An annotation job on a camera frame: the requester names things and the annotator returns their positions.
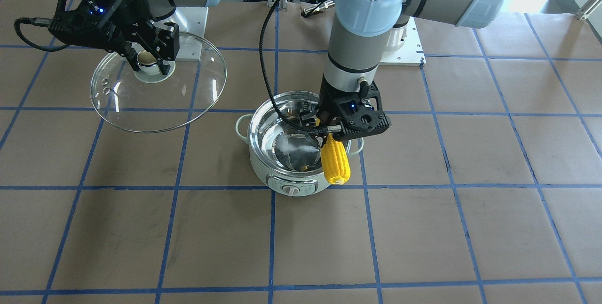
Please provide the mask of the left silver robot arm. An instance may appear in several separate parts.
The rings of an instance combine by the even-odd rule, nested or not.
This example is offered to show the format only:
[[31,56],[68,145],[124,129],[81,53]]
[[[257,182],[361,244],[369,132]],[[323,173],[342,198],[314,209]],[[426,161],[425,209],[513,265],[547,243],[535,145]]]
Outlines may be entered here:
[[335,15],[319,101],[301,116],[319,123],[308,132],[323,143],[359,139],[390,126],[374,77],[394,29],[410,17],[481,29],[505,0],[334,0]]

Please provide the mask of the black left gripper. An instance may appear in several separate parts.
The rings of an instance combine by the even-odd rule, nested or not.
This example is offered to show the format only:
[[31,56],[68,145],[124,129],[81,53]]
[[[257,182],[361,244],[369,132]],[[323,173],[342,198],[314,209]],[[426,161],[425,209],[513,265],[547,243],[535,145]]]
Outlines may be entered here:
[[391,126],[382,110],[376,83],[360,83],[357,92],[345,92],[322,79],[316,107],[300,113],[301,132],[309,136],[333,136],[339,142],[379,135]]

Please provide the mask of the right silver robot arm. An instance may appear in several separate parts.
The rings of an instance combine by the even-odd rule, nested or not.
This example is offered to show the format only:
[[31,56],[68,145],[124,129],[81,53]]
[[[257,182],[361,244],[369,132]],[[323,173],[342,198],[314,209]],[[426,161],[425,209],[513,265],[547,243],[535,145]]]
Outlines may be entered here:
[[219,0],[59,0],[49,32],[66,45],[103,49],[140,71],[134,44],[150,53],[168,75],[179,52],[179,25],[168,19],[177,8],[204,8]]

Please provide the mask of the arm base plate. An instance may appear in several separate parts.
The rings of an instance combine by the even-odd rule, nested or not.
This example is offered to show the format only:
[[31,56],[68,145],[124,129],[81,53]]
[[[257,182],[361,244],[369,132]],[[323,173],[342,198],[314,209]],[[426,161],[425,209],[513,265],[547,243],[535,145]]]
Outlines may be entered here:
[[395,66],[420,66],[426,63],[414,17],[409,17],[408,22],[402,27],[391,29],[379,63]]
[[179,25],[178,61],[201,60],[204,46],[198,38],[203,38],[205,35],[208,12],[209,8],[205,7],[178,7],[170,17],[159,20],[161,24],[172,22]]

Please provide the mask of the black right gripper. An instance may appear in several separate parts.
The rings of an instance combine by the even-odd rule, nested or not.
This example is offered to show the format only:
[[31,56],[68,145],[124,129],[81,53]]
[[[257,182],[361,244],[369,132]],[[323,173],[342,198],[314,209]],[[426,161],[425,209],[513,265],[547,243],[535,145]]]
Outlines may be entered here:
[[152,47],[159,72],[168,75],[179,52],[179,25],[152,22],[148,0],[59,0],[48,29],[64,44],[118,53],[133,71],[140,66],[132,42]]

